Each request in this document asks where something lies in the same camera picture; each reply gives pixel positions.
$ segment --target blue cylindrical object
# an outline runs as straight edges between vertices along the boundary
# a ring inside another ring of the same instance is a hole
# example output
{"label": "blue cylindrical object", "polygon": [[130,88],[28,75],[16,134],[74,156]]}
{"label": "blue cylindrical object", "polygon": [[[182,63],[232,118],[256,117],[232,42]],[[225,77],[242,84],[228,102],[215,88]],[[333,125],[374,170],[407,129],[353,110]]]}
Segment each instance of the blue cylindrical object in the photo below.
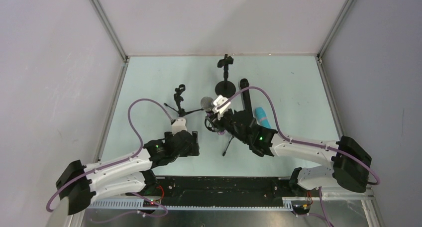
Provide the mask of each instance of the blue cylindrical object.
{"label": "blue cylindrical object", "polygon": [[267,119],[267,115],[265,114],[265,111],[262,109],[262,107],[255,108],[255,117],[261,126],[271,128],[271,125]]}

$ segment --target gray wall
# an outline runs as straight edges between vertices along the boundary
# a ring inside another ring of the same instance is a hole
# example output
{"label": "gray wall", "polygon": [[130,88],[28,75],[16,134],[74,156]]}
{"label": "gray wall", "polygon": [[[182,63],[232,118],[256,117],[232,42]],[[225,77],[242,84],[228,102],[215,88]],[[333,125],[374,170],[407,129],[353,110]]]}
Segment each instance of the gray wall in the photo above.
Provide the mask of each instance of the gray wall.
{"label": "gray wall", "polygon": [[0,226],[44,227],[73,160],[92,162],[122,65],[89,0],[0,0]]}
{"label": "gray wall", "polygon": [[347,134],[381,176],[387,226],[420,226],[422,0],[358,0],[323,62]]}

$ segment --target microphone head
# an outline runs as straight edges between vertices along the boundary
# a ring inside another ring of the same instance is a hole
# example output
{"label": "microphone head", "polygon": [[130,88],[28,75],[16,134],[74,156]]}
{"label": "microphone head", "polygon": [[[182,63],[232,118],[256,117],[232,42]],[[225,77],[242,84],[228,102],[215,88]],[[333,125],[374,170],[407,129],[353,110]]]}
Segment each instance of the microphone head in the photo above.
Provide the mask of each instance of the microphone head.
{"label": "microphone head", "polygon": [[211,97],[203,97],[201,99],[201,108],[206,112],[211,112],[214,108],[214,105],[212,104],[214,102],[214,99]]}

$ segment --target floor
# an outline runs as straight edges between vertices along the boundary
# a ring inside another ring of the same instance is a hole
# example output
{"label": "floor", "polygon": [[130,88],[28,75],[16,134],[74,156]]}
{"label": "floor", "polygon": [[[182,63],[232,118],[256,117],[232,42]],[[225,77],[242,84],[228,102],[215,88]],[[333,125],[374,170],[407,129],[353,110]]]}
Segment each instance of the floor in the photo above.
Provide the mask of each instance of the floor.
{"label": "floor", "polygon": [[[174,89],[186,85],[182,107],[200,108],[204,96],[215,98],[214,87],[223,80],[223,69],[217,68],[222,57],[131,57],[106,140],[102,160],[110,160],[139,148],[139,140],[129,126],[127,109],[136,99],[150,98],[175,107]],[[229,80],[247,78],[251,86],[264,89],[272,99],[281,130],[290,135],[318,140],[338,139],[331,110],[318,67],[313,56],[234,56]],[[272,127],[270,106],[259,91],[251,91],[252,107],[262,107]],[[242,110],[241,97],[232,109]],[[173,117],[177,114],[169,110]],[[168,119],[155,104],[138,103],[132,109],[132,120],[144,142],[164,137],[170,131]],[[187,118],[188,131],[199,133],[200,155],[180,157],[167,166],[154,168],[156,175],[183,176],[278,176],[288,177],[296,167],[314,167],[315,163],[292,157],[258,157],[246,145],[233,140],[225,157],[223,149],[229,134],[219,136],[204,126],[204,112]]]}

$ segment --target round black base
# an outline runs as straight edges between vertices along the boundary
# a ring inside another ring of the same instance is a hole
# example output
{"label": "round black base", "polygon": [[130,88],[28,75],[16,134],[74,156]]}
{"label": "round black base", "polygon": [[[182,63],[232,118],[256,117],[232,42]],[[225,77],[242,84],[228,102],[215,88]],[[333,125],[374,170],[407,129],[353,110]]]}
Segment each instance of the round black base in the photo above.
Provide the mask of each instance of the round black base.
{"label": "round black base", "polygon": [[222,95],[225,98],[230,98],[234,93],[236,93],[236,86],[230,81],[227,81],[226,89],[224,88],[224,81],[219,82],[215,86],[215,94]]}

